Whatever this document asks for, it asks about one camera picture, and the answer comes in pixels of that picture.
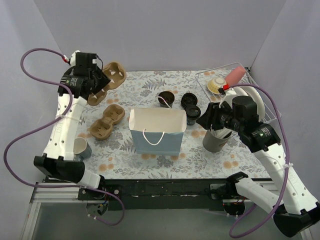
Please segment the stack of black lids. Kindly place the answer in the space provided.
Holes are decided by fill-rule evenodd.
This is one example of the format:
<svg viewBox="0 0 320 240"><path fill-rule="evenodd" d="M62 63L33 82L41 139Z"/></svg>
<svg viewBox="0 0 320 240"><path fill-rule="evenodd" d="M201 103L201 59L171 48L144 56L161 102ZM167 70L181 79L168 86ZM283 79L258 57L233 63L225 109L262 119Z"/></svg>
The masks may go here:
<svg viewBox="0 0 320 240"><path fill-rule="evenodd" d="M183 109L187 106L196 106L198 104L198 98L193 93L187 92L182 96L180 103Z"/></svg>

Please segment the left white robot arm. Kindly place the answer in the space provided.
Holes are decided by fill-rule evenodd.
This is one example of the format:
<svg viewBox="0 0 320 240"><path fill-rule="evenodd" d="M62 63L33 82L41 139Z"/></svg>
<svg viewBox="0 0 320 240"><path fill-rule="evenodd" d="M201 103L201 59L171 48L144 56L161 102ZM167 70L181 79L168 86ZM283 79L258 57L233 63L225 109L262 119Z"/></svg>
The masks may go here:
<svg viewBox="0 0 320 240"><path fill-rule="evenodd" d="M106 196L101 176L74 160L74 143L82 112L89 96L106 87L110 79L98 66L96 53L76 51L69 60L70 68L63 74L58 87L56 122L47 146L33 164L47 177L89 188L95 200Z"/></svg>

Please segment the black coffee cup lid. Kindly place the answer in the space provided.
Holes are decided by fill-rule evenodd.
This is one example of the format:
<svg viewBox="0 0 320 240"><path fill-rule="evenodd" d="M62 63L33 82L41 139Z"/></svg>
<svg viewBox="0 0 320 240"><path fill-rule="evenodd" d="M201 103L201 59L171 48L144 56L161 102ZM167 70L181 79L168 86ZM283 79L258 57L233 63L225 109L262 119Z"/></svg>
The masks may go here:
<svg viewBox="0 0 320 240"><path fill-rule="evenodd" d="M190 119L197 119L201 115L201 109L196 105L187 105L184 109L186 116Z"/></svg>

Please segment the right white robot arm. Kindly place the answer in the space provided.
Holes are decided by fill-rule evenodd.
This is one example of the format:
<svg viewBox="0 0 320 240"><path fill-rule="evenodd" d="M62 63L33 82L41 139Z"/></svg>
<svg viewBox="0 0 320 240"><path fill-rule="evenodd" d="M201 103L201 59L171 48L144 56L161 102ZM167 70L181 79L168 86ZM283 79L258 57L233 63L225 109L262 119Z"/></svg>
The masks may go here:
<svg viewBox="0 0 320 240"><path fill-rule="evenodd" d="M231 104L210 102L196 121L206 130L223 128L236 132L240 141L262 163L279 190L276 195L243 172L226 179L227 195L232 199L243 196L265 210L280 232L293 237L320 220L320 202L302 183L289 161L273 127L259 121L257 104L249 96L236 96Z"/></svg>

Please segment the light blue paper bag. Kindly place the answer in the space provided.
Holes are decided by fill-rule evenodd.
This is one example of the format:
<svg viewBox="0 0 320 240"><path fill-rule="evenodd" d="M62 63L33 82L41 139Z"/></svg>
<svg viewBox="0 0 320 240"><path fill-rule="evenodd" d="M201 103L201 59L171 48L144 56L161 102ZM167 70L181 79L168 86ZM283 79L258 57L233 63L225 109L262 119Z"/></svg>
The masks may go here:
<svg viewBox="0 0 320 240"><path fill-rule="evenodd" d="M181 151L187 115L183 109L134 107L129 130L138 154L178 156Z"/></svg>

